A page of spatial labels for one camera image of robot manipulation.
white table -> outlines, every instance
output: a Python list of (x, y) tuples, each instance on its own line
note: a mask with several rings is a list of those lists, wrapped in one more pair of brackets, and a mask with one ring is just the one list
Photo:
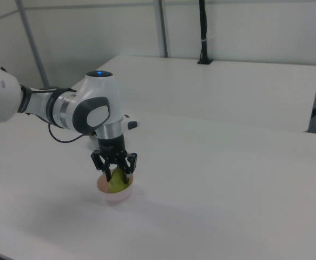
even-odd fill
[(32, 115), (0, 124), (0, 254), (316, 259), (316, 134), (130, 112), (134, 191), (116, 205), (98, 194), (87, 137), (57, 143)]
[(127, 108), (303, 132), (316, 92), (316, 66), (117, 56)]

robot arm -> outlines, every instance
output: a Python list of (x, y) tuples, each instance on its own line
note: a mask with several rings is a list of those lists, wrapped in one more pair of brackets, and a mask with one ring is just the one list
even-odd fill
[(96, 168), (106, 174), (107, 181), (111, 179), (110, 164), (122, 170), (125, 183), (134, 172), (137, 154), (129, 154), (125, 148), (121, 100), (112, 73), (87, 73), (78, 91), (37, 90), (21, 86), (14, 76), (0, 69), (0, 122), (17, 112), (35, 114), (52, 125), (74, 132), (95, 133), (100, 149), (91, 157)]

pear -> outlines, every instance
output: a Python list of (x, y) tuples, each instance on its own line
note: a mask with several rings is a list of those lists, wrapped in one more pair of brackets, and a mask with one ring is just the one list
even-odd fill
[(115, 168), (109, 181), (109, 193), (116, 193), (125, 190), (131, 184), (131, 179), (124, 183), (124, 174), (120, 168)]

white wall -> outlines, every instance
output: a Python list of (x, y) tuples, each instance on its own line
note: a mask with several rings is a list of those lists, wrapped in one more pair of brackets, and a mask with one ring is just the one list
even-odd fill
[[(209, 56), (216, 60), (316, 65), (316, 1), (207, 4), (206, 13)], [(170, 56), (198, 59), (198, 1), (167, 0), (166, 21)]]
[(14, 0), (0, 0), (0, 65), (20, 84), (43, 88)]
[[(51, 86), (70, 87), (116, 55), (164, 55), (158, 0), (22, 2)], [(198, 0), (162, 2), (169, 56), (198, 59)], [(316, 65), (316, 0), (208, 3), (210, 57)], [(0, 63), (24, 85), (41, 88), (20, 16), (5, 16), (15, 10), (14, 0), (0, 0)]]
[(52, 86), (71, 87), (116, 55), (161, 56), (153, 1), (23, 3)]

green pear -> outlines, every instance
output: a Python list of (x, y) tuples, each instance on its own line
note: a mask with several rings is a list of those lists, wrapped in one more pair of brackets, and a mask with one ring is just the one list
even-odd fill
[(124, 183), (124, 174), (120, 168), (115, 168), (109, 181), (109, 193), (116, 193), (125, 190), (131, 184), (131, 180), (127, 184)]

